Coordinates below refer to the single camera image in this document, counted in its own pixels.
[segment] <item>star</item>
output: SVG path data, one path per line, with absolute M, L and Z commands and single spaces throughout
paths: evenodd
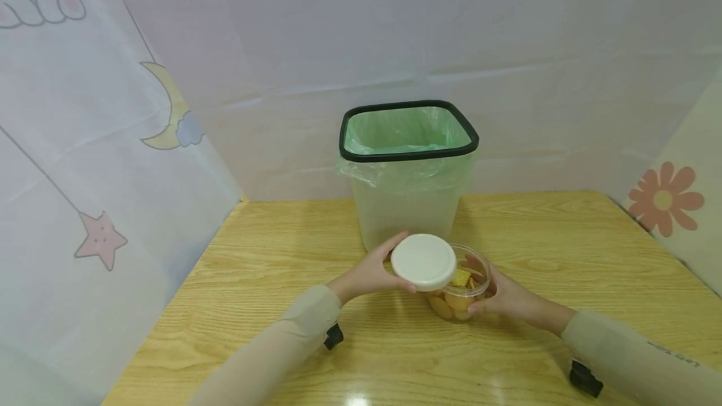
M 107 213 L 103 212 L 97 218 L 79 213 L 88 235 L 80 248 L 75 251 L 75 257 L 98 256 L 105 268 L 108 271 L 112 270 L 115 264 L 115 250 L 128 243 L 128 240 L 115 230 Z

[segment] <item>sleeve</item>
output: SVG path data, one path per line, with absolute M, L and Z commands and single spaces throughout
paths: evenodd
M 276 384 L 323 344 L 340 313 L 341 301 L 326 286 L 310 288 L 206 379 L 189 405 L 263 404 Z
M 579 311 L 562 339 L 595 377 L 640 405 L 716 405 L 722 398 L 722 373 L 603 315 Z

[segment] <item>flower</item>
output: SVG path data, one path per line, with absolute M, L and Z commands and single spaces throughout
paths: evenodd
M 683 211 L 696 211 L 704 205 L 704 197 L 697 192 L 685 192 L 697 175 L 690 167 L 684 167 L 674 174 L 674 165 L 667 161 L 659 169 L 647 169 L 637 188 L 632 189 L 629 198 L 635 201 L 629 212 L 638 222 L 653 231 L 659 226 L 661 236 L 672 234 L 672 219 L 688 231 L 697 229 L 697 222 Z

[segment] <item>wooden table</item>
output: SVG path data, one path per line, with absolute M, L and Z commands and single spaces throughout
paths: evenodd
M 448 240 L 552 300 L 722 368 L 722 301 L 602 194 L 465 197 Z M 306 288 L 363 254 L 350 200 L 239 205 L 104 405 L 185 404 Z M 404 293 L 352 301 L 339 322 L 345 343 L 320 350 L 269 404 L 631 404 L 611 388 L 596 401 L 576 391 L 560 340 L 518 322 L 447 323 Z

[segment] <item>jar lid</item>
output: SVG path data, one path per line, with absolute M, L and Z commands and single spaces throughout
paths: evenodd
M 414 284 L 421 292 L 443 288 L 456 272 L 456 255 L 443 239 L 431 234 L 414 234 L 391 251 L 395 274 Z

